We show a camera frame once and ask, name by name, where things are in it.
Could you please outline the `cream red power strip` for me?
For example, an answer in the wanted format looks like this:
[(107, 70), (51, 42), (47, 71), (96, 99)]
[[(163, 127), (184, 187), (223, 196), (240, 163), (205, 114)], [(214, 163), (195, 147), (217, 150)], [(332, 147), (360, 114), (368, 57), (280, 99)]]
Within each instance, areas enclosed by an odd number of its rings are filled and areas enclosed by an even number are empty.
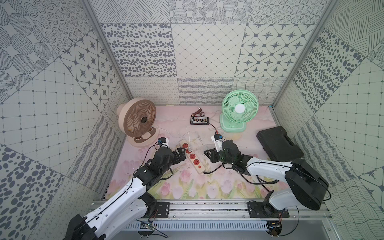
[(203, 158), (192, 149), (192, 145), (189, 144), (186, 140), (180, 140), (180, 145), (186, 150), (186, 156), (193, 164), (194, 168), (198, 174), (202, 174), (205, 171), (203, 166)]

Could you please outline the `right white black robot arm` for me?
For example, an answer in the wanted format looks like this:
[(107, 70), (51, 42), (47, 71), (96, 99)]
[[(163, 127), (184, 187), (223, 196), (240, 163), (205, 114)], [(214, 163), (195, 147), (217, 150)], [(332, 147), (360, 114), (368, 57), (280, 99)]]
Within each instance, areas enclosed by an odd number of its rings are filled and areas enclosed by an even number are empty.
[(242, 177), (267, 177), (269, 181), (259, 181), (258, 185), (285, 183), (289, 187), (280, 191), (270, 191), (261, 204), (248, 203), (250, 210), (260, 211), (268, 218), (276, 217), (283, 210), (299, 205), (318, 211), (328, 193), (329, 183), (302, 159), (291, 162), (261, 160), (240, 152), (232, 141), (215, 140), (215, 148), (205, 150), (212, 163), (234, 170)]

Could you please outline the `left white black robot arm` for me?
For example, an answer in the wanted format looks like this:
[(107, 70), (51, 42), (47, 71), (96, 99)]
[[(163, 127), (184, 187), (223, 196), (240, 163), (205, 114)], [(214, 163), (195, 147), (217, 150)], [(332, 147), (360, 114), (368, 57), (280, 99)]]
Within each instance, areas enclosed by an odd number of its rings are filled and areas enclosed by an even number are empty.
[(186, 159), (186, 149), (172, 151), (163, 145), (152, 159), (134, 172), (131, 182), (111, 199), (86, 216), (73, 217), (65, 234), (66, 240), (111, 240), (124, 227), (145, 215), (151, 216), (156, 199), (148, 191), (171, 166)]

